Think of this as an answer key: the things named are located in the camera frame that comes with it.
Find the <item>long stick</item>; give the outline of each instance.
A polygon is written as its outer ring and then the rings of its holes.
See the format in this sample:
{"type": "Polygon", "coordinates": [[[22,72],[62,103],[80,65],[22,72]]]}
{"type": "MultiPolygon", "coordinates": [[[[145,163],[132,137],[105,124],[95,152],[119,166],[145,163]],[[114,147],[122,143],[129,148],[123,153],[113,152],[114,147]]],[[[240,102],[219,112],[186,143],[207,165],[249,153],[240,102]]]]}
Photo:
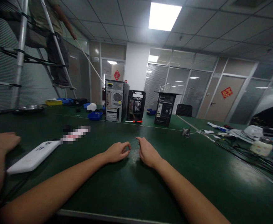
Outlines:
{"type": "MultiPolygon", "coordinates": [[[[76,40],[76,42],[78,43],[81,51],[83,52],[83,54],[86,56],[86,58],[88,59],[88,61],[90,62],[92,68],[94,68],[94,66],[92,65],[90,59],[87,57],[86,53],[83,51],[82,47],[80,46],[79,42],[76,40]]],[[[96,72],[96,74],[98,75],[98,77],[100,78],[100,80],[102,81],[102,83],[105,85],[104,81],[101,79],[100,75],[98,74],[98,72],[96,71],[96,69],[94,68],[94,71],[96,72]]]]}

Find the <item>screwdriver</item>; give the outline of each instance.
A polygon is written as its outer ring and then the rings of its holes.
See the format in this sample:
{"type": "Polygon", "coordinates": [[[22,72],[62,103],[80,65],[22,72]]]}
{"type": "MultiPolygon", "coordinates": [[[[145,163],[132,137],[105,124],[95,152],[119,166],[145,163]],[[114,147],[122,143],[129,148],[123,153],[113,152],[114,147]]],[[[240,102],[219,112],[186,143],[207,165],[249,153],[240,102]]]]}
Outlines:
{"type": "Polygon", "coordinates": [[[137,122],[137,123],[143,123],[143,121],[126,121],[126,122],[133,122],[133,123],[137,122]]]}

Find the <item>hand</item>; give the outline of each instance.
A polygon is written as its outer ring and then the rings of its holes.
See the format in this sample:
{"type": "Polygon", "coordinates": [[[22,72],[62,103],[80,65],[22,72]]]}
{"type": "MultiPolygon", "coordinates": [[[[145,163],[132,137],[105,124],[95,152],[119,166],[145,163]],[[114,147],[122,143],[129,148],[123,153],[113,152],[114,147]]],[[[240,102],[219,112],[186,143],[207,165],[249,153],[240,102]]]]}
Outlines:
{"type": "Polygon", "coordinates": [[[149,167],[156,168],[156,166],[163,160],[156,149],[145,138],[136,137],[139,140],[140,150],[139,154],[142,161],[149,167]]]}
{"type": "Polygon", "coordinates": [[[128,156],[131,150],[131,145],[129,142],[117,142],[113,144],[111,147],[108,148],[107,151],[105,151],[103,154],[106,157],[106,162],[118,162],[128,156]]]}
{"type": "Polygon", "coordinates": [[[0,151],[4,154],[15,148],[21,138],[15,132],[0,133],[0,151]]]}

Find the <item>container lid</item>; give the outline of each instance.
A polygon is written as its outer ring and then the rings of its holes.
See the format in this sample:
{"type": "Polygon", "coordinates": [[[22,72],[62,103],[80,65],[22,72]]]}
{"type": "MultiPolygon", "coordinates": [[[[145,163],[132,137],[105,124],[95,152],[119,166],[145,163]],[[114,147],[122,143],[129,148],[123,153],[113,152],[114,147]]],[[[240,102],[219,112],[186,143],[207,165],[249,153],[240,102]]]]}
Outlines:
{"type": "Polygon", "coordinates": [[[268,137],[260,137],[259,141],[264,142],[266,144],[271,144],[271,145],[273,144],[273,140],[271,140],[268,137]]]}

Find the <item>computer case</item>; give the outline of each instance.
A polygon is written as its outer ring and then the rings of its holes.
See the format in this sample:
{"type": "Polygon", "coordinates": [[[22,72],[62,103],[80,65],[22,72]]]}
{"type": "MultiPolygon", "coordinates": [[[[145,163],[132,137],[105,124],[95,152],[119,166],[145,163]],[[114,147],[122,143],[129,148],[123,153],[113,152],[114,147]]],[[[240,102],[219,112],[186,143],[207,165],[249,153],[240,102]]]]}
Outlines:
{"type": "Polygon", "coordinates": [[[146,92],[138,90],[129,90],[126,120],[128,121],[142,120],[144,114],[145,101],[146,92]]]}
{"type": "Polygon", "coordinates": [[[125,82],[105,80],[105,120],[122,122],[127,111],[129,85],[125,82]]]}
{"type": "Polygon", "coordinates": [[[154,124],[159,124],[168,127],[171,120],[171,115],[175,103],[176,93],[158,92],[158,101],[154,124]]]}

